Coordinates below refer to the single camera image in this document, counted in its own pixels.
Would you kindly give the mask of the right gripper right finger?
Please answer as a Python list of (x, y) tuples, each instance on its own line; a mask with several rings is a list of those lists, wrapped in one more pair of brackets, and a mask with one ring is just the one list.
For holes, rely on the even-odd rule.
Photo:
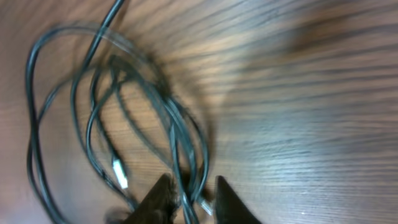
[(261, 224), (221, 175), (216, 177), (215, 223)]

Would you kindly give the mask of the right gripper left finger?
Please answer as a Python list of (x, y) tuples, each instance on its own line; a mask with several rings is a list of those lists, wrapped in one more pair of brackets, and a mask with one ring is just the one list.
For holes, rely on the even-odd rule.
[(175, 184), (170, 174), (160, 176), (138, 208), (122, 224), (172, 224), (177, 209)]

